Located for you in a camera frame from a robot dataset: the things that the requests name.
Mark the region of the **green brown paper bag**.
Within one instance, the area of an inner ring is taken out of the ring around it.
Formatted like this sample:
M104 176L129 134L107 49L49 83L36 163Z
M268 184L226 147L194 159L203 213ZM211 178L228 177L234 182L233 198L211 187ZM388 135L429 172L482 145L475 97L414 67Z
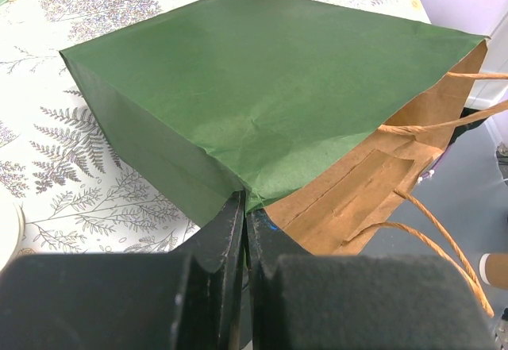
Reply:
M356 254L484 80L484 37L310 0L200 0L66 48L116 153L193 222L236 191L314 255Z

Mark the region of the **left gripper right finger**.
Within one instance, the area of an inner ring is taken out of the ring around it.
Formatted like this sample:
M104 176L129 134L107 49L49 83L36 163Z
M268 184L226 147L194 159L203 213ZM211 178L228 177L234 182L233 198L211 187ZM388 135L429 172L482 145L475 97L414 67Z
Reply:
M313 256L264 211L245 220L256 349L492 349L460 273L436 256Z

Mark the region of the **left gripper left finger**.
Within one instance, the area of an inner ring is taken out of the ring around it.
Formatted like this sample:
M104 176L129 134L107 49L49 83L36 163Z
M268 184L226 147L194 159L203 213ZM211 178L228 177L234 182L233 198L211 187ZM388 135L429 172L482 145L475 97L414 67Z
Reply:
M4 349L238 349L245 196L171 252L45 254L1 276Z

